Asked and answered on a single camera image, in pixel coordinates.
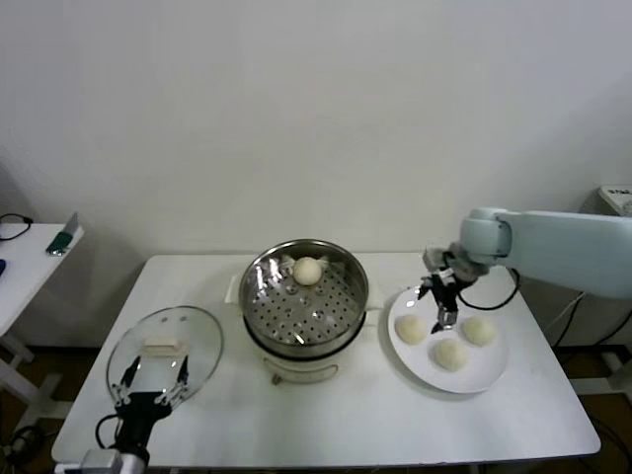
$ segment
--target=white robotic arm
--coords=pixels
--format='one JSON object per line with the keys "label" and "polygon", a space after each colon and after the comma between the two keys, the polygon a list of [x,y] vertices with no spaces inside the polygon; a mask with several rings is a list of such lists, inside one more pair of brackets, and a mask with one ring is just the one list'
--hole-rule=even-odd
{"label": "white robotic arm", "polygon": [[598,296],[632,298],[632,218],[477,208],[461,248],[474,263]]}
{"label": "white robotic arm", "polygon": [[480,207],[461,224],[459,241],[427,249],[418,297],[432,291],[438,306],[433,332],[452,329],[460,291],[502,265],[521,275],[598,296],[632,298],[632,218],[564,212],[510,212]]}

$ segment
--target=glass lid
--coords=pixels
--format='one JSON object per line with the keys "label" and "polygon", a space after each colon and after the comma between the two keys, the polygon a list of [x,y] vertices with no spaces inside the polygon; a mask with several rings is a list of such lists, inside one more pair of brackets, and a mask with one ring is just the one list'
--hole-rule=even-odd
{"label": "glass lid", "polygon": [[156,311],[123,334],[110,354],[110,394],[118,402],[133,392],[177,393],[182,402],[213,374],[223,344],[219,322],[203,309]]}

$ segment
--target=stainless steel pot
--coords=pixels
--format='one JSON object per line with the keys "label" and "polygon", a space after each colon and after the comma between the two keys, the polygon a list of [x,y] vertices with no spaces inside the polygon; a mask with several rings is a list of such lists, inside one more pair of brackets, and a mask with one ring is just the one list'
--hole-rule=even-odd
{"label": "stainless steel pot", "polygon": [[[320,280],[298,284],[292,264],[319,260]],[[250,264],[242,276],[239,304],[255,342],[274,356],[314,360],[349,344],[364,322],[368,280],[350,252],[320,240],[279,244]]]}

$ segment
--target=white device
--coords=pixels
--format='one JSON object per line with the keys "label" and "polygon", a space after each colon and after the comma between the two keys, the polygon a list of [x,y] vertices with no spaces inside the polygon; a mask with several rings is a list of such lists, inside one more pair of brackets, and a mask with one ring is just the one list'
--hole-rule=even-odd
{"label": "white device", "polygon": [[608,214],[632,217],[632,185],[602,186],[598,195],[607,204]]}
{"label": "white device", "polygon": [[632,218],[480,207],[459,244],[476,264],[502,265],[609,298],[632,297]]}

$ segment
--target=dough ball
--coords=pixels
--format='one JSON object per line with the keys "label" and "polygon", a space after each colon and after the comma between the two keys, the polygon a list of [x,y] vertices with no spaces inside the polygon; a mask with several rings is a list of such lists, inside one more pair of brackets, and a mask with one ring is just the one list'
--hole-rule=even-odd
{"label": "dough ball", "polygon": [[477,316],[467,318],[463,322],[462,328],[465,339],[481,348],[492,344],[498,336],[496,326],[487,318]]}
{"label": "dough ball", "polygon": [[395,332],[406,344],[418,344],[426,338],[426,322],[415,314],[400,316],[395,320]]}
{"label": "dough ball", "polygon": [[467,351],[458,341],[444,339],[433,347],[433,359],[446,370],[456,372],[467,363]]}
{"label": "dough ball", "polygon": [[311,257],[303,257],[294,262],[294,268],[292,272],[294,280],[298,284],[303,286],[311,286],[320,279],[323,274],[323,269],[316,259]]}

